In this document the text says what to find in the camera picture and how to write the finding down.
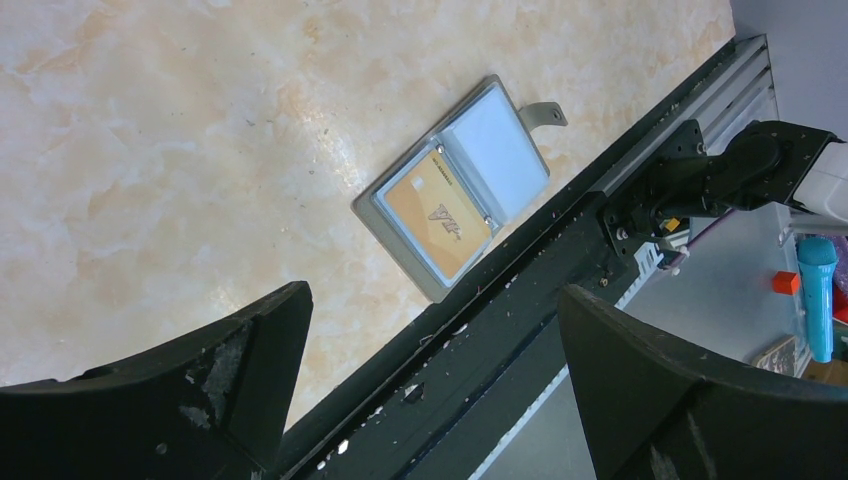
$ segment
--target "red object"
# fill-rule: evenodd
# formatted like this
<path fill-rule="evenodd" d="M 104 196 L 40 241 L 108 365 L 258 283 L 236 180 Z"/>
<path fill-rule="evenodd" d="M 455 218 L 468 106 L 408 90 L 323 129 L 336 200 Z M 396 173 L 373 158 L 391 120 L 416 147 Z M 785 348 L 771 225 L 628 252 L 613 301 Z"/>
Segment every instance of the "red object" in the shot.
<path fill-rule="evenodd" d="M 848 323 L 848 298 L 836 285 L 833 286 L 833 318 Z"/>
<path fill-rule="evenodd" d="M 801 276 L 794 272 L 777 272 L 771 281 L 772 289 L 784 295 L 795 295 L 801 288 Z"/>

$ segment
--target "gold card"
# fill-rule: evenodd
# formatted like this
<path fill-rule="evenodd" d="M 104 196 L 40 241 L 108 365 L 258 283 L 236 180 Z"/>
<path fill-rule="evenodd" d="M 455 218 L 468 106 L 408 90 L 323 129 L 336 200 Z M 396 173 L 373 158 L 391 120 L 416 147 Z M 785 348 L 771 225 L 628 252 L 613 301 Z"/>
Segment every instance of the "gold card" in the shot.
<path fill-rule="evenodd" d="M 468 193 L 435 150 L 386 193 L 386 202 L 448 279 L 491 236 Z"/>

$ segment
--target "marble tabletop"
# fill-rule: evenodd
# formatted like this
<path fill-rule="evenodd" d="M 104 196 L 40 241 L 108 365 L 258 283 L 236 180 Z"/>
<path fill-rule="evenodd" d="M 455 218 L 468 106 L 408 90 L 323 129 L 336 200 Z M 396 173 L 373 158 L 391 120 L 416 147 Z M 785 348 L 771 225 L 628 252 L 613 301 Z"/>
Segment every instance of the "marble tabletop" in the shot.
<path fill-rule="evenodd" d="M 307 280 L 292 423 L 427 305 L 350 204 L 484 76 L 570 122 L 538 207 L 733 33 L 728 0 L 1 1 L 0 382 Z"/>

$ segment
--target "white wall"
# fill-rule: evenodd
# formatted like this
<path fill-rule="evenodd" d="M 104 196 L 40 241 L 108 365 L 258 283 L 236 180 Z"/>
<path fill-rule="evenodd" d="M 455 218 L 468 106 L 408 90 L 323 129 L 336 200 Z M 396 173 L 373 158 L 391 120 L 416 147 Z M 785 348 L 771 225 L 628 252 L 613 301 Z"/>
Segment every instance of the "white wall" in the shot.
<path fill-rule="evenodd" d="M 848 2 L 731 0 L 737 38 L 768 36 L 780 118 L 848 140 Z"/>

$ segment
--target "logo on card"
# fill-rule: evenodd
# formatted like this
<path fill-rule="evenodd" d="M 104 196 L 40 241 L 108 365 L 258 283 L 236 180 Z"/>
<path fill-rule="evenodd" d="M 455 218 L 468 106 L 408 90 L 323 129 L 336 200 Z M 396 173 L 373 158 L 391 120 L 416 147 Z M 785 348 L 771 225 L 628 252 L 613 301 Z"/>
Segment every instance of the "logo on card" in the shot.
<path fill-rule="evenodd" d="M 443 204 L 440 203 L 439 208 L 437 208 L 436 211 L 431 213 L 427 218 L 433 221 L 441 221 L 442 226 L 445 227 L 445 231 L 456 235 L 457 240 L 462 240 L 462 229 L 459 228 L 459 224 L 454 221 L 450 212 L 448 212 L 448 209 L 445 208 Z"/>

